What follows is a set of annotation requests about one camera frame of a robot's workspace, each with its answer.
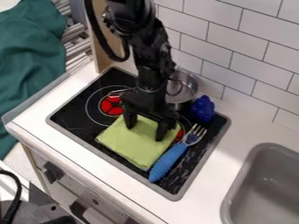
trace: tile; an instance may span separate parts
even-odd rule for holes
[[[156,17],[159,18],[159,5],[155,4]]]
[[[208,22],[200,18],[191,17],[184,13],[160,6],[159,19],[166,27],[189,34],[199,39],[205,39]]]
[[[236,90],[226,87],[223,101],[234,105],[239,109],[244,109],[248,113],[259,115],[263,120],[271,121],[275,117],[277,107],[270,105],[264,101],[259,101],[253,97],[242,94]]]
[[[221,100],[224,86],[202,76],[198,77],[199,91]]]
[[[171,46],[178,49],[179,43],[181,41],[181,34],[178,31],[174,31],[172,29],[165,28],[165,30],[167,31]]]
[[[278,123],[290,130],[299,132],[299,115],[294,115],[292,113],[289,113],[288,111],[279,109],[275,118],[275,123]]]
[[[253,79],[206,61],[204,62],[202,75],[210,80],[217,81],[218,83],[237,89],[248,95],[251,94],[254,88]]]
[[[259,60],[262,59],[268,43],[264,39],[234,31],[217,24],[210,24],[208,41]]]
[[[299,96],[276,87],[257,82],[253,96],[279,108],[299,114]]]
[[[278,17],[299,24],[299,1],[283,0],[282,8]]]
[[[184,34],[181,41],[182,51],[223,67],[228,67],[232,56],[231,51]]]
[[[264,60],[278,67],[299,73],[299,51],[270,43]]]
[[[237,29],[241,8],[215,0],[184,0],[184,12],[197,18]]]
[[[180,52],[177,49],[171,50],[173,61],[175,61],[180,67],[187,69],[195,74],[200,74],[203,60],[191,56],[188,53]]]
[[[299,95],[299,75],[294,74],[294,77],[289,85],[289,92]]]
[[[244,10],[240,30],[256,37],[299,49],[299,25]]]
[[[221,2],[276,16],[282,0],[220,0]]]
[[[155,3],[176,11],[183,10],[183,0],[155,0]]]
[[[238,53],[233,54],[231,69],[283,89],[287,89],[293,75],[293,73],[280,69],[277,66],[271,66]]]

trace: yellow-green cloth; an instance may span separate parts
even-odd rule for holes
[[[157,142],[156,128],[156,122],[139,115],[135,127],[127,129],[123,116],[120,116],[95,140],[136,167],[147,171],[167,150],[179,132],[177,125],[175,129],[166,133],[163,141]]]

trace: blue plastic object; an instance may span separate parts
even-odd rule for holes
[[[204,94],[191,106],[191,115],[198,121],[209,123],[215,116],[215,104]]]
[[[153,183],[164,177],[187,148],[186,143],[178,143],[162,155],[149,172],[149,182]]]

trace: sink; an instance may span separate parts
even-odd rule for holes
[[[273,143],[253,148],[220,215],[225,224],[298,224],[299,154]]]

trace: green towel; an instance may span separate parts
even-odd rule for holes
[[[0,116],[65,72],[65,28],[51,0],[23,0],[0,13]],[[0,122],[0,159],[16,142]]]
[[[163,141],[157,142],[156,128],[156,122],[139,115],[135,127],[127,129],[123,116],[120,116],[95,140],[147,171],[171,145],[180,129],[177,125],[176,129],[166,133]]]

